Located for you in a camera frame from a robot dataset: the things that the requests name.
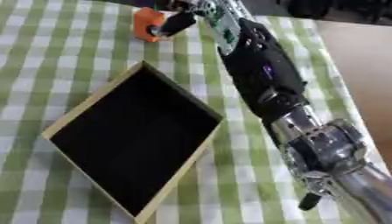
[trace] open box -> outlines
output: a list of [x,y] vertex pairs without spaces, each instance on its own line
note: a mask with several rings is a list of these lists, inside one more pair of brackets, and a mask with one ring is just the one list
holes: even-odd
[[140,62],[42,135],[140,224],[200,156],[221,120]]

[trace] box rim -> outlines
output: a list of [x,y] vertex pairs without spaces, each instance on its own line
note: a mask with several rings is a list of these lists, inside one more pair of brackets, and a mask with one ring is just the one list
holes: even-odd
[[174,88],[179,94],[186,97],[192,103],[196,104],[198,107],[202,108],[205,112],[207,112],[210,116],[212,116],[215,120],[218,121],[214,129],[209,132],[209,134],[204,138],[203,142],[195,149],[190,157],[177,169],[174,175],[164,183],[164,185],[157,191],[157,193],[152,197],[152,199],[147,203],[146,206],[137,214],[133,215],[130,213],[125,207],[123,207],[116,199],[114,199],[105,189],[103,189],[94,179],[92,179],[86,172],[84,172],[70,157],[68,157],[61,149],[59,149],[54,143],[54,148],[56,151],[60,153],[62,157],[64,157],[73,167],[75,167],[79,172],[81,172],[88,180],[93,183],[93,186],[96,187],[100,192],[102,192],[112,203],[121,208],[132,220],[134,220],[138,224],[145,223],[151,215],[157,210],[158,206],[161,202],[167,197],[167,195],[172,191],[173,188],[176,187],[176,184],[181,180],[181,178],[186,174],[187,171],[192,167],[192,165],[197,161],[197,159],[201,156],[202,152],[207,148],[207,146],[212,142],[216,132],[218,132],[220,126],[224,122],[223,116],[217,113],[215,110],[206,105],[203,101],[198,99],[196,96],[182,88],[180,85],[177,85],[174,80],[166,77],[162,72],[157,70],[154,66],[150,65],[146,61],[140,61],[131,66],[128,70],[121,73],[113,80],[106,83],[103,87],[100,87],[98,90],[94,91],[84,102],[71,109],[65,115],[63,115],[59,120],[54,122],[52,125],[47,127],[42,133],[41,136],[49,142],[53,142],[51,138],[58,133],[61,129],[66,127],[71,121],[76,119],[79,115],[84,113],[87,109],[97,103],[104,96],[109,94],[115,88],[117,88],[120,84],[125,82],[129,77],[133,74],[136,74],[140,69],[146,67],[151,70],[161,81],[165,84],[169,85],[171,88]]

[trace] orange cube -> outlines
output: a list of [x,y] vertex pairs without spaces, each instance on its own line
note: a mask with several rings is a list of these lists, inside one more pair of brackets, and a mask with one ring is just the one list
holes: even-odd
[[147,32],[149,25],[161,25],[165,21],[164,13],[143,7],[135,13],[134,33],[138,39],[144,39],[149,42],[156,42],[159,37],[151,36]]

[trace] silver metal arm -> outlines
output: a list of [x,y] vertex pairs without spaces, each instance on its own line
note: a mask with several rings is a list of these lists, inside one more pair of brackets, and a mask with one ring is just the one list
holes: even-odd
[[392,179],[372,164],[332,175],[325,188],[362,223],[392,223]]
[[[171,4],[201,15],[224,56],[239,45],[239,20],[253,20],[239,0],[172,0]],[[154,34],[159,35],[159,28]],[[275,96],[272,91],[263,100]],[[366,161],[367,147],[352,124],[341,119],[322,123],[309,104],[301,104],[271,122],[269,133],[293,177],[311,195],[332,196],[361,223],[392,223],[392,178]]]

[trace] table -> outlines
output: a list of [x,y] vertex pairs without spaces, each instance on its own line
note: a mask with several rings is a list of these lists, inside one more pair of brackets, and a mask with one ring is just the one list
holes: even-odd
[[325,41],[377,148],[392,167],[392,27],[318,21]]
[[[135,8],[93,1],[3,0],[0,6],[0,223],[129,223],[39,133],[139,60],[227,119],[213,145],[150,223],[348,223],[330,199],[304,213],[260,121],[240,100],[198,22],[156,44],[131,36]],[[324,121],[345,117],[367,134],[311,20],[258,17],[309,81]],[[386,170],[369,135],[369,156]]]

